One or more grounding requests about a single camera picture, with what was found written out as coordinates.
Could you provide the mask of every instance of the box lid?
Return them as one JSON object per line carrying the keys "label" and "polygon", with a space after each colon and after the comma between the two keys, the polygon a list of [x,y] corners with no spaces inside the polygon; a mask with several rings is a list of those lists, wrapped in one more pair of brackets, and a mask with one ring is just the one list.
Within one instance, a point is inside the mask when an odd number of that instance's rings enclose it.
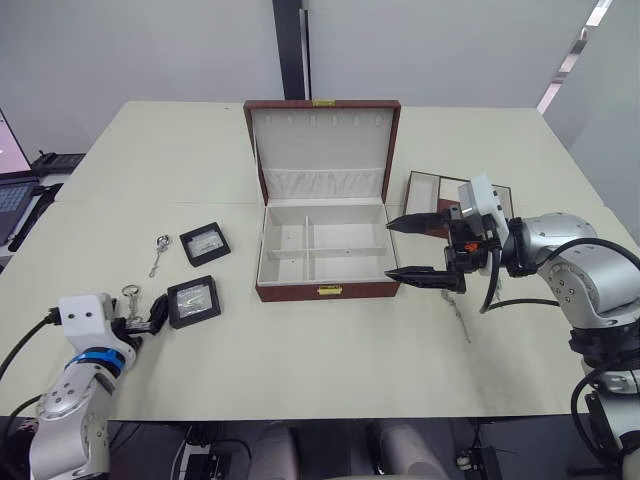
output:
{"label": "box lid", "polygon": [[244,111],[265,203],[355,197],[384,202],[397,101],[247,101]]}

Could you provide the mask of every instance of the gold latch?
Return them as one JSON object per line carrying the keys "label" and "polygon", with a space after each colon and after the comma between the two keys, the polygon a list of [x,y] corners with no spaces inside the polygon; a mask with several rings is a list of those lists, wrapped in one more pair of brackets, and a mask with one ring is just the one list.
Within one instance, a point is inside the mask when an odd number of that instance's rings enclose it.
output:
{"label": "gold latch", "polygon": [[314,107],[335,107],[335,100],[312,100]]}
{"label": "gold latch", "polygon": [[318,287],[318,295],[342,295],[341,285],[323,285]]}

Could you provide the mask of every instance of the robotic arm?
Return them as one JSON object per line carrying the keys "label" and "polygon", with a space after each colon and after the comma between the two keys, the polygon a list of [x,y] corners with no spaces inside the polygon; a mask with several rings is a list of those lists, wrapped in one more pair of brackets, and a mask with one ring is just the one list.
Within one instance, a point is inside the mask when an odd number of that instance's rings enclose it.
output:
{"label": "robotic arm", "polygon": [[122,373],[142,341],[127,335],[124,319],[113,320],[107,294],[60,299],[64,334],[76,349],[36,407],[38,431],[29,461],[34,480],[106,478],[107,420]]}
{"label": "robotic arm", "polygon": [[[571,409],[580,436],[594,455],[623,478],[640,478],[640,260],[628,250],[595,238],[593,227],[569,214],[506,221],[497,193],[481,175],[459,188],[460,206],[440,213],[405,215],[387,225],[403,233],[426,234],[447,227],[446,270],[403,267],[386,272],[420,288],[466,291],[464,275],[490,274],[480,312],[517,303],[559,305],[571,324],[570,348],[582,355],[585,378]],[[500,266],[512,277],[537,273],[557,301],[520,299],[491,304]],[[586,396],[597,445],[577,414]]]}

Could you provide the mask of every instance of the floor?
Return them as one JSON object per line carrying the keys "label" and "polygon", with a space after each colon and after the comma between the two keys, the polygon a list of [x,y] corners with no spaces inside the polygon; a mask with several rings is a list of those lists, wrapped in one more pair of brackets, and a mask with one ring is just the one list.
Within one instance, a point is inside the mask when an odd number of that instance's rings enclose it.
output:
{"label": "floor", "polygon": [[[272,422],[219,422],[212,424],[219,443],[217,453],[231,454],[225,480],[244,480],[249,459],[241,444],[223,439],[242,439],[252,448],[264,428]],[[320,480],[344,475],[371,474],[365,439],[369,420],[303,420],[283,422],[298,437],[301,472],[304,480]],[[439,458],[452,480],[464,478],[454,464],[455,453],[469,446],[475,429],[467,419],[411,419]],[[109,426],[111,438],[121,424]],[[112,450],[111,479],[169,479],[186,425],[158,423],[127,424]],[[595,461],[580,443],[568,416],[509,419],[483,424],[483,445],[498,451],[505,480],[565,479],[568,467],[595,467]],[[606,479],[607,477],[589,477]]]}

